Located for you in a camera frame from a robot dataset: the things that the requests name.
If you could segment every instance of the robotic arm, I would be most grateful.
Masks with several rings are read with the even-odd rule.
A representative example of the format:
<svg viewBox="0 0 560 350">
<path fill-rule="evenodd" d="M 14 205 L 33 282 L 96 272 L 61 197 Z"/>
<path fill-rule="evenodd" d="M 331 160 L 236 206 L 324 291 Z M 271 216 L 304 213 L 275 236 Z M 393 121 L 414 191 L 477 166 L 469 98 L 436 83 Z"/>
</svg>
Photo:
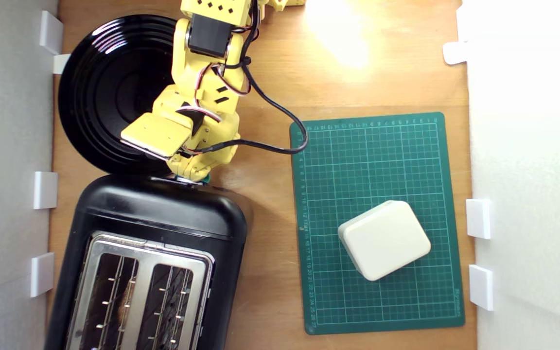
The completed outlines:
<svg viewBox="0 0 560 350">
<path fill-rule="evenodd" d="M 269 99 L 257 86 L 247 64 L 251 42 L 259 34 L 264 5 L 276 11 L 302 5 L 305 0 L 183 0 L 188 17 L 177 22 L 172 76 L 145 113 L 121 133 L 122 142 L 167 162 L 174 174 L 201 181 L 212 168 L 228 164 L 238 145 L 295 154 L 307 144 L 302 122 Z M 244 38 L 241 33 L 248 33 Z M 267 102 L 291 117 L 304 133 L 294 149 L 277 148 L 241 139 L 240 97 L 254 88 Z"/>
</svg>

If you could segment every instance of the white box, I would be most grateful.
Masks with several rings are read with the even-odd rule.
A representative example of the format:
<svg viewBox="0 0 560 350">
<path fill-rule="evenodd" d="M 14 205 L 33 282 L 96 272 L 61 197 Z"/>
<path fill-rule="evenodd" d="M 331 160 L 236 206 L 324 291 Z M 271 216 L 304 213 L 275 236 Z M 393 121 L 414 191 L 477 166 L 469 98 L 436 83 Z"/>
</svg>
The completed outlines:
<svg viewBox="0 0 560 350">
<path fill-rule="evenodd" d="M 340 241 L 358 272 L 376 281 L 431 250 L 431 242 L 409 204 L 387 201 L 345 222 Z"/>
</svg>

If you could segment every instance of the green cutting mat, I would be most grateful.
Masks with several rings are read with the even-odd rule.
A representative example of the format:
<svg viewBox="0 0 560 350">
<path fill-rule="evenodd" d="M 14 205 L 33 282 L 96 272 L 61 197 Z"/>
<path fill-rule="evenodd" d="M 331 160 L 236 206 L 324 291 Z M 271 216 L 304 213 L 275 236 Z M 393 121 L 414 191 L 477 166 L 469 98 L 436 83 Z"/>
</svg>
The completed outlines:
<svg viewBox="0 0 560 350">
<path fill-rule="evenodd" d="M 462 280 L 442 113 L 305 122 L 293 156 L 308 334 L 461 326 Z M 302 135 L 291 126 L 291 143 Z M 337 229 L 388 200 L 406 201 L 431 252 L 375 282 L 356 271 Z"/>
</svg>

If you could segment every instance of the wooden table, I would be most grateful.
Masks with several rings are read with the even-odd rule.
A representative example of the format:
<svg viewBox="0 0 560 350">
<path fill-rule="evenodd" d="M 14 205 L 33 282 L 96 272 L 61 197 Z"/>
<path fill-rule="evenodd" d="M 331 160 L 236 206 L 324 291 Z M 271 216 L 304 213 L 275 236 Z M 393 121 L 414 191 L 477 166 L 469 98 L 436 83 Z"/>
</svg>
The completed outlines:
<svg viewBox="0 0 560 350">
<path fill-rule="evenodd" d="M 476 309 L 468 301 L 473 240 L 465 233 L 471 197 L 465 67 L 448 67 L 442 44 L 457 38 L 460 0 L 309 0 L 284 13 L 267 11 L 251 50 L 262 88 L 307 120 L 442 111 L 447 118 L 466 324 L 461 328 L 308 336 L 299 283 L 291 160 L 242 147 L 213 182 L 248 196 L 256 222 L 248 238 L 227 350 L 476 348 Z M 104 22 L 151 13 L 180 17 L 170 0 L 61 0 L 64 52 Z M 289 118 L 251 95 L 239 106 L 241 134 L 288 146 Z M 55 116 L 53 169 L 60 173 L 49 249 L 59 270 L 80 192 L 103 175 L 76 153 Z"/>
</svg>

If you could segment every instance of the black toaster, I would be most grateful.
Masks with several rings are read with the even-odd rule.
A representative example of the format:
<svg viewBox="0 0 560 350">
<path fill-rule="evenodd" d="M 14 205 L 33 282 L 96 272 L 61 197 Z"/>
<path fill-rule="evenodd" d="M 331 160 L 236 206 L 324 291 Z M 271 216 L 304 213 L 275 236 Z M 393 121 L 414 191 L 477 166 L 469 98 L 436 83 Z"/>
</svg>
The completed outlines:
<svg viewBox="0 0 560 350">
<path fill-rule="evenodd" d="M 45 350 L 221 350 L 251 210 L 208 185 L 107 175 L 76 206 Z"/>
</svg>

